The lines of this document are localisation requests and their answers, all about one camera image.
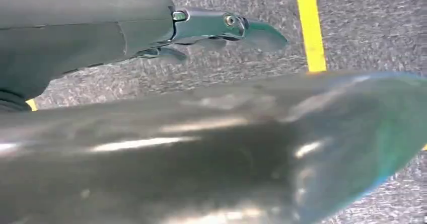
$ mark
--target robotic hand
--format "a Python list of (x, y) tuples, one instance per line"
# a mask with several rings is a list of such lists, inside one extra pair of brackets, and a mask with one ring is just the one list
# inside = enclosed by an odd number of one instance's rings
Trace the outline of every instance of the robotic hand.
[(0, 15), (0, 106), (12, 111), (81, 68), (135, 57), (184, 60), (172, 44), (241, 41), (276, 50), (287, 43), (267, 23), (227, 11), (178, 10), (171, 0), (0, 0)]

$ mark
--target floor marking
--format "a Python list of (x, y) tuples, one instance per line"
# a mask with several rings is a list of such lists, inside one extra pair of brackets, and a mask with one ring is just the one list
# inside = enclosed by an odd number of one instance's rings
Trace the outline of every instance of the floor marking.
[(311, 72), (326, 71), (327, 67), (319, 12), (317, 10), (317, 0), (297, 0), (297, 2), (298, 10), (300, 11), (308, 70)]
[(34, 101), (34, 99), (28, 100), (27, 104), (31, 107), (31, 110), (37, 111), (37, 106), (36, 106), (36, 102)]

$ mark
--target shiny metal surface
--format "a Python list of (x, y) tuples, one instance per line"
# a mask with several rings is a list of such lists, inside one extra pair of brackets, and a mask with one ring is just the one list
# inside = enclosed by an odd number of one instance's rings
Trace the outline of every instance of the shiny metal surface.
[(4, 114), (0, 223), (314, 223), (427, 140), (427, 81), (286, 76)]

